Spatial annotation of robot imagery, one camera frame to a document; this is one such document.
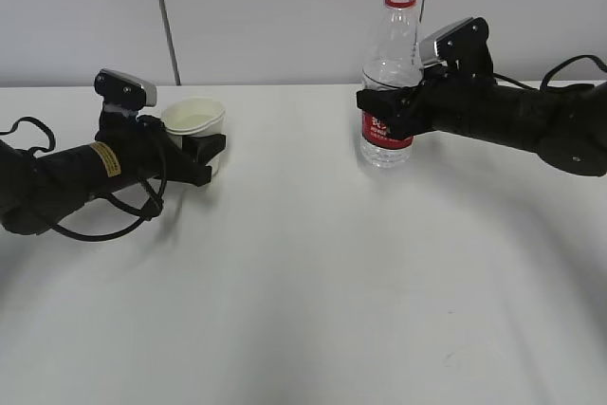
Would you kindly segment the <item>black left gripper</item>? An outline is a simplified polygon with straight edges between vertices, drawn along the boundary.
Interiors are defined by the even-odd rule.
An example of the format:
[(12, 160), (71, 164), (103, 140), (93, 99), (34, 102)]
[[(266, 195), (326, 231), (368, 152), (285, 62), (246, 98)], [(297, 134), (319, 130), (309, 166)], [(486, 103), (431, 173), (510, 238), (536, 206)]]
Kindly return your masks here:
[(186, 136), (181, 150), (169, 139), (160, 119), (114, 113), (100, 115), (95, 140), (108, 146), (118, 160), (120, 172), (112, 180), (124, 186), (137, 183), (140, 177), (205, 186), (212, 180), (212, 168), (201, 163), (216, 159), (227, 145), (223, 134)]

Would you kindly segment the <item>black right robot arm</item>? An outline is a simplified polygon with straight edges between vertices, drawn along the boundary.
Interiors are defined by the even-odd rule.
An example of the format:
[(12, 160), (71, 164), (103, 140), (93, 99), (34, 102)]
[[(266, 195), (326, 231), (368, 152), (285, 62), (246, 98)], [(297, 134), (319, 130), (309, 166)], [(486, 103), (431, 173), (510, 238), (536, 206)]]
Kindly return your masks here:
[(448, 72), (415, 88), (362, 89), (357, 106), (389, 138), (440, 131), (533, 153), (568, 174), (606, 174), (605, 84), (539, 90)]

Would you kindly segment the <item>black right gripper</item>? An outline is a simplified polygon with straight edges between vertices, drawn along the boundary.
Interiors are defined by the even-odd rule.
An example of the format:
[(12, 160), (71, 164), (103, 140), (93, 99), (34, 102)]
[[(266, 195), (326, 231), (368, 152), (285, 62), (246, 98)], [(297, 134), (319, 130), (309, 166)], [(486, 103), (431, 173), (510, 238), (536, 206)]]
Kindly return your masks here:
[(388, 137), (404, 139), (434, 131), (436, 125), (447, 118), (454, 120), (462, 116), (465, 108), (492, 86), (492, 76), (428, 73), (416, 87), (361, 89), (356, 93), (356, 102), (362, 112), (390, 116)]

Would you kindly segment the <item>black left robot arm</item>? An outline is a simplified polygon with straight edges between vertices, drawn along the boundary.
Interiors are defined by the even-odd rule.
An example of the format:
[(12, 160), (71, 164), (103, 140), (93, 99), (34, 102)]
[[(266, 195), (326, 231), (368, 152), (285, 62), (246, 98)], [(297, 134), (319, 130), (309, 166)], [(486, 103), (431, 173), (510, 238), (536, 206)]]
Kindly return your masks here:
[[(211, 162), (227, 145), (225, 135), (212, 134), (185, 138), (183, 146), (177, 146), (156, 117), (103, 113), (94, 142), (58, 152), (52, 131), (33, 117), (27, 121), (47, 135), (47, 147), (1, 145), (1, 225), (20, 235), (54, 230), (83, 242), (118, 239), (162, 213), (168, 183), (210, 183)], [(97, 199), (135, 216), (135, 221), (97, 235), (61, 226), (62, 220)]]

